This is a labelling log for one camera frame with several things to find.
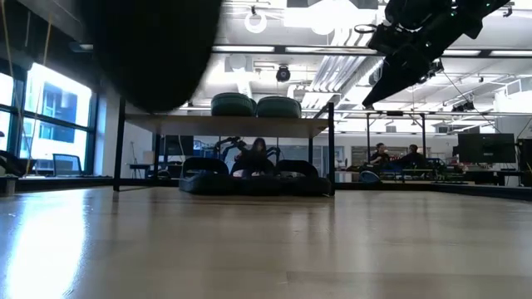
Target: fluorescent light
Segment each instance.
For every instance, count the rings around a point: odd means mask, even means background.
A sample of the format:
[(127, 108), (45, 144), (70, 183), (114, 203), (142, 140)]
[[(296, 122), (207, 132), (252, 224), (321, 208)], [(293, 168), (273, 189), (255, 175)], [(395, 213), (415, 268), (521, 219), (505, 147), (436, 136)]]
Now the fluorescent light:
[(532, 51), (493, 51), (490, 56), (532, 56)]
[(257, 53), (273, 53), (275, 47), (261, 47), (261, 46), (214, 46), (213, 52), (257, 52)]
[(287, 53), (316, 53), (316, 54), (337, 54), (337, 55), (359, 55), (374, 56), (377, 51), (366, 47), (286, 47)]
[(445, 50), (443, 56), (479, 56), (480, 51), (476, 50)]
[(85, 51), (92, 51), (94, 50), (94, 45), (91, 44), (80, 44), (80, 48)]

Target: computer monitor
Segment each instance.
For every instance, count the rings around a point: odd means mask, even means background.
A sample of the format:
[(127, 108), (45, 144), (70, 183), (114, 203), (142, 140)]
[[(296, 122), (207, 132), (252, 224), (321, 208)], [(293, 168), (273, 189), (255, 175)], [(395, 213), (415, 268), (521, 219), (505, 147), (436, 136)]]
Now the computer monitor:
[(513, 134), (458, 134), (460, 162), (515, 163)]
[(80, 157), (71, 154), (53, 154), (55, 176), (82, 175)]
[(167, 135), (160, 139), (160, 154), (169, 156), (194, 155), (194, 136)]

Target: black table leg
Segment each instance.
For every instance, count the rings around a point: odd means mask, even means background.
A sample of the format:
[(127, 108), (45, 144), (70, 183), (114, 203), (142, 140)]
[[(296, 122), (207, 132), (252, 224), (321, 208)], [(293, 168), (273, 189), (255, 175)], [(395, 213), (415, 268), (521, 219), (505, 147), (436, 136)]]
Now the black table leg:
[(124, 147), (124, 124), (126, 122), (126, 99), (120, 98), (118, 108), (118, 131), (116, 132), (115, 177), (113, 178), (113, 191), (120, 191), (122, 170), (122, 149)]

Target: seated person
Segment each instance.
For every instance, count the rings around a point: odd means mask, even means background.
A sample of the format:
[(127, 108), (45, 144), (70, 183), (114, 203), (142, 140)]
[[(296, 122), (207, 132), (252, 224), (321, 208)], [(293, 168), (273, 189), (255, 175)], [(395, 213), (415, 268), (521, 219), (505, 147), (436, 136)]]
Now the seated person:
[(426, 165), (426, 160), (422, 154), (417, 152), (417, 145), (410, 145), (408, 147), (408, 154), (393, 161), (393, 163), (400, 165), (402, 168), (414, 166), (417, 169), (422, 169)]
[[(250, 166), (253, 166), (254, 169), (261, 169), (262, 171), (258, 174), (264, 174), (268, 168), (269, 163), (263, 163), (264, 160), (268, 159), (267, 150), (266, 150), (266, 141), (263, 138), (257, 138), (251, 147), (251, 149), (241, 149), (242, 151), (234, 159), (240, 160), (245, 159), (246, 163)], [(243, 178), (249, 178), (255, 174), (253, 170), (245, 169), (242, 171)]]
[(390, 156), (387, 154), (387, 147), (383, 143), (377, 144), (377, 151), (369, 159), (369, 164), (384, 165), (390, 162)]

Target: wooden tabletop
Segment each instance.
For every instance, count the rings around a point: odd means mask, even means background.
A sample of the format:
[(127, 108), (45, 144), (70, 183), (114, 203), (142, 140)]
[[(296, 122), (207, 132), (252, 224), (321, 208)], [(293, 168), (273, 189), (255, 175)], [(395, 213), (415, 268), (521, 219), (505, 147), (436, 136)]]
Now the wooden tabletop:
[(310, 138), (328, 120), (238, 116), (126, 115), (126, 121), (161, 135)]

